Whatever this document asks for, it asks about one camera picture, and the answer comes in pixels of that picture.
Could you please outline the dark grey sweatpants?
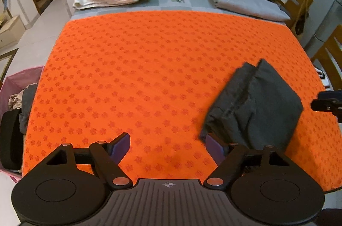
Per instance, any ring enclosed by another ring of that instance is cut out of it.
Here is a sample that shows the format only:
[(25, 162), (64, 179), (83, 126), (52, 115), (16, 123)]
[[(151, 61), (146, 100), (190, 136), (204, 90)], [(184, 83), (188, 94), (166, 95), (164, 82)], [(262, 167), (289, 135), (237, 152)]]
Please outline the dark grey sweatpants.
[(244, 63), (210, 107), (200, 138), (212, 133), (225, 143), (285, 151), (303, 110), (300, 97), (266, 60)]

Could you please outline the striped white garment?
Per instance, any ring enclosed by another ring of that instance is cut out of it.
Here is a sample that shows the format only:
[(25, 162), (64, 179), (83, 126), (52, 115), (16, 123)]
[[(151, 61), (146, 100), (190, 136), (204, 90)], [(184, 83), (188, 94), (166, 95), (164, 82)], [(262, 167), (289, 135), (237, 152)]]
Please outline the striped white garment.
[(333, 90), (331, 85), (330, 85), (330, 81), (329, 81), (327, 75), (325, 74), (325, 72), (323, 70), (321, 70), (320, 68), (317, 68), (316, 66), (315, 66), (315, 70), (318, 73), (318, 76), (319, 76), (324, 88), (328, 91)]

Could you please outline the near wooden chair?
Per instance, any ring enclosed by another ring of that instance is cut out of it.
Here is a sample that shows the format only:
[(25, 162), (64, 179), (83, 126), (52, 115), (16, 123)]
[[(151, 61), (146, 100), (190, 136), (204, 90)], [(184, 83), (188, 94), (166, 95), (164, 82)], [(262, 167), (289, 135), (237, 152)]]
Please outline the near wooden chair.
[(311, 62), (318, 61), (323, 67), (332, 88), (341, 90), (341, 24), (339, 24), (323, 46), (311, 58)]

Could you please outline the orange floral table mat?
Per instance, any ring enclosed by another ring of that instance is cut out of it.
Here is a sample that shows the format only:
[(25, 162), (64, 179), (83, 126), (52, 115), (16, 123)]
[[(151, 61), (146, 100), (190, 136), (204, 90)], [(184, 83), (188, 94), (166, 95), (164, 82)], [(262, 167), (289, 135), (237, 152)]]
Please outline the orange floral table mat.
[(286, 154), (325, 191), (341, 186), (341, 133), (314, 112), (323, 85), (284, 25), (195, 11), (146, 11), (68, 22), (43, 69), (24, 145), (28, 173), (61, 144), (130, 134), (120, 166), (132, 180), (201, 179), (216, 165), (199, 139), (204, 117), (236, 68), (265, 59), (304, 111)]

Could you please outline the purple laundry basket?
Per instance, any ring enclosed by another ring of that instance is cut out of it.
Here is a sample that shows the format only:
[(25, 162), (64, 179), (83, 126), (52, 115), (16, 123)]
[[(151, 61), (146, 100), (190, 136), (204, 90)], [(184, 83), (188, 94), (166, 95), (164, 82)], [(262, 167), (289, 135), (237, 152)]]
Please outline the purple laundry basket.
[(8, 103), (12, 95), (37, 84), (43, 69), (43, 66), (38, 66), (19, 71), (6, 77), (1, 87), (1, 172), (14, 182), (21, 179), (24, 135), (20, 132), (21, 110), (10, 110)]

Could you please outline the light grey folded garment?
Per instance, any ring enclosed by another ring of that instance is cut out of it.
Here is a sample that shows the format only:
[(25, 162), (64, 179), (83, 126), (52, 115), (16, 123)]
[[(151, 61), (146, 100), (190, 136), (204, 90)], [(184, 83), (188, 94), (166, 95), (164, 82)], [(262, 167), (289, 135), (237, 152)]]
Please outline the light grey folded garment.
[(274, 22), (289, 21), (290, 17), (277, 4), (267, 0), (213, 0), (216, 7), (243, 15)]

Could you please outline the cream low cabinet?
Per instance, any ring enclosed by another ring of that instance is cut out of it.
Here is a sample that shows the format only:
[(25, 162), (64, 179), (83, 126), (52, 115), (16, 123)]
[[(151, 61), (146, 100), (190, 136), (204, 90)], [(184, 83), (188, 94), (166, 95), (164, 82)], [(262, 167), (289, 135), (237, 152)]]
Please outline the cream low cabinet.
[(1, 27), (0, 48), (17, 44), (25, 31), (26, 28), (19, 15), (6, 21)]

